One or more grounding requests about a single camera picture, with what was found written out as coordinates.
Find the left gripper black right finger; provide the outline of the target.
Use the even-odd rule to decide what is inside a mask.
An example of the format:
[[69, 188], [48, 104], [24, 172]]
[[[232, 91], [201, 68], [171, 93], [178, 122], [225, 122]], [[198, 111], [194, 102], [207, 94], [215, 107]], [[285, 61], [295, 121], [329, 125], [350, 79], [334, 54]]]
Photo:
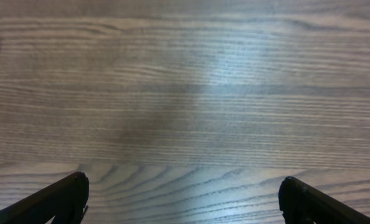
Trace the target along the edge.
[[370, 217], [288, 176], [278, 191], [286, 224], [370, 224]]

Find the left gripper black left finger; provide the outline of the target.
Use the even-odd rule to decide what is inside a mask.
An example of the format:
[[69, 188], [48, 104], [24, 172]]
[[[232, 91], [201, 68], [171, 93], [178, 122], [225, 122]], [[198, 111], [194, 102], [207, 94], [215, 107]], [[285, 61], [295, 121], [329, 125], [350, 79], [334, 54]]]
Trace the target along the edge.
[[81, 223], [88, 196], [87, 176], [74, 172], [0, 210], [0, 224]]

